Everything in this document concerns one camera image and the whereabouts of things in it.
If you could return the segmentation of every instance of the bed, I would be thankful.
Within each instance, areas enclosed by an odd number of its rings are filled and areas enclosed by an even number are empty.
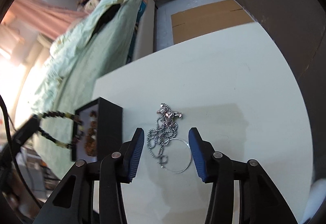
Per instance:
[[[143,0],[124,0],[114,18],[89,40],[79,51],[77,58],[74,57],[71,70],[68,70],[64,78],[57,80],[59,85],[56,90],[46,91],[45,101],[48,98],[52,100],[30,107],[27,98],[33,95],[35,76],[39,75],[40,65],[49,54],[49,50],[45,48],[23,86],[16,110],[16,125],[22,124],[32,112],[48,110],[74,112],[91,100],[95,81],[99,77],[125,65],[130,55],[131,60],[134,61],[151,54],[154,35],[154,1],[145,1],[145,11],[137,23],[136,16],[143,2]],[[134,47],[130,53],[132,41]],[[67,143],[71,141],[72,123],[69,120],[52,118],[42,121],[41,127],[60,141]],[[57,147],[41,136],[33,137],[33,147],[59,178],[63,177],[73,164],[68,149]]]

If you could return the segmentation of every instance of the white table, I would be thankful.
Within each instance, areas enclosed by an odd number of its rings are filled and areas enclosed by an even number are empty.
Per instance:
[[[123,107],[123,141],[155,127],[160,103],[181,111],[178,137],[191,127],[233,160],[257,159],[302,217],[312,176],[312,139],[299,87],[281,52],[258,23],[213,32],[130,63],[97,80],[93,98]],[[187,147],[166,148],[170,169],[187,164]],[[235,187],[235,217],[238,190]],[[123,184],[131,224],[204,223],[211,185],[194,164],[161,169],[144,146],[136,178]]]

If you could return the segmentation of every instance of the silver ring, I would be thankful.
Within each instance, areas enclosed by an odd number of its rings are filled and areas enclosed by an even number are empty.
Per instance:
[[[191,161],[192,161],[192,153],[191,153],[191,149],[190,149],[189,143],[188,143],[187,141],[185,141],[185,140],[183,140],[183,139],[179,139],[179,138],[173,138],[173,139],[170,139],[170,140],[174,140],[174,139],[176,139],[176,140],[180,140],[181,142],[183,142],[184,144],[186,144],[186,145],[188,146],[189,151],[190,151],[190,161],[189,161],[187,167],[184,168],[183,170],[180,170],[180,171],[169,170],[169,169],[167,169],[167,168],[166,168],[164,165],[162,165],[162,164],[161,164],[161,168],[163,168],[164,170],[169,171],[169,172],[171,172],[171,173],[179,174],[179,173],[182,173],[182,172],[184,172],[185,170],[187,170],[188,167],[190,166]]]

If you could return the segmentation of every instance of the brown cardboard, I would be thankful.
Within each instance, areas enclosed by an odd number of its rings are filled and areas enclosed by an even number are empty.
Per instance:
[[[173,14],[171,20],[174,44],[253,21],[234,0],[206,4],[179,12]]]

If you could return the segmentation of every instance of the light green bedsheet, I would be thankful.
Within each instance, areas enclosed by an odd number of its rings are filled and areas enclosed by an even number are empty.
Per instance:
[[[40,84],[29,99],[34,113],[48,111],[57,96],[63,79],[69,76],[81,53],[86,49],[100,17],[114,4],[124,0],[102,0],[95,10],[74,28],[59,36],[50,47],[50,57],[44,63]]]
[[[77,54],[71,71],[60,80],[52,106],[45,109],[41,105],[42,110],[74,113],[92,99],[95,81],[99,77],[125,65],[141,1],[124,0],[113,20]],[[55,139],[66,143],[71,141],[71,120],[50,118],[43,120],[41,127]],[[41,136],[34,136],[33,146],[59,178],[73,164],[70,150],[60,148]]]

